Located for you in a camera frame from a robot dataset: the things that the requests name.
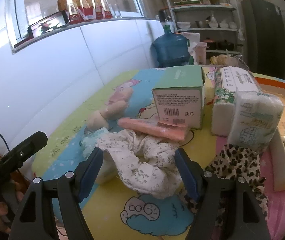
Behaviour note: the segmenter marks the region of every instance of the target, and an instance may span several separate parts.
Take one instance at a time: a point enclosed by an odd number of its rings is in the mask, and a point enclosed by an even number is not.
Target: white tile wall
[[[49,136],[121,72],[157,66],[150,46],[163,31],[160,22],[151,20],[68,29],[13,55],[4,5],[0,0],[0,133],[10,148],[38,130]],[[6,152],[0,139],[0,154]],[[28,165],[23,171],[32,176]]]

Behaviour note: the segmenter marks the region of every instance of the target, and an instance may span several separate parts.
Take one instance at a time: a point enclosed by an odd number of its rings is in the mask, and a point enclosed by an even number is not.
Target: metal shelving rack
[[[173,1],[172,0],[166,0],[169,10],[170,10],[170,14],[171,14],[171,18],[172,21],[174,22],[174,27],[175,27],[175,31],[176,32],[203,32],[203,31],[210,31],[210,32],[217,32],[217,31],[226,31],[229,33],[234,33],[234,35],[238,34],[238,29],[229,29],[229,28],[189,28],[186,30],[182,30],[182,29],[178,29],[177,24],[176,24],[176,14],[180,13],[180,12],[185,12],[188,11],[189,13],[194,13],[196,11],[202,10],[209,10],[209,11],[225,11],[225,12],[233,12],[233,11],[237,11],[237,5],[236,4],[231,4],[230,6],[222,6],[222,5],[204,5],[204,4],[190,4],[190,5],[181,5],[181,6],[172,6]],[[233,18],[235,17],[239,17],[239,13],[233,14]],[[226,51],[224,50],[207,50],[207,52],[209,53],[213,53],[213,54],[223,54],[226,53]],[[239,51],[228,51],[229,54],[233,54],[233,55],[242,55],[242,52]]]

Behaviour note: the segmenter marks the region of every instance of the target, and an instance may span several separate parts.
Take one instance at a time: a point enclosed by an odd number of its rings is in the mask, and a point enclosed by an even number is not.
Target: metal screw
[[[205,171],[205,172],[204,172],[204,176],[205,176],[206,178],[211,178],[211,177],[213,176],[213,174],[212,174],[210,171]]]
[[[238,177],[238,181],[240,183],[245,183],[246,182],[246,180],[243,177]]]
[[[39,183],[41,181],[41,178],[37,177],[37,178],[34,178],[33,182],[35,184]]]
[[[68,171],[66,174],[65,174],[65,177],[66,178],[72,178],[72,176],[74,175],[74,173],[72,171]]]

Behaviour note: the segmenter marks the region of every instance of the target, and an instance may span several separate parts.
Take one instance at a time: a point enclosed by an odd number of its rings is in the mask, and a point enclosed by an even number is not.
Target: dark gray refrigerator
[[[285,30],[281,10],[265,0],[241,2],[252,72],[284,79]]]

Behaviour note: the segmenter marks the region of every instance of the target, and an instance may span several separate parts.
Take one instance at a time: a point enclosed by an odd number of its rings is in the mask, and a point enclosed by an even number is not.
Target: box lid
[[[202,87],[202,69],[199,65],[169,67],[153,89],[177,87]]]

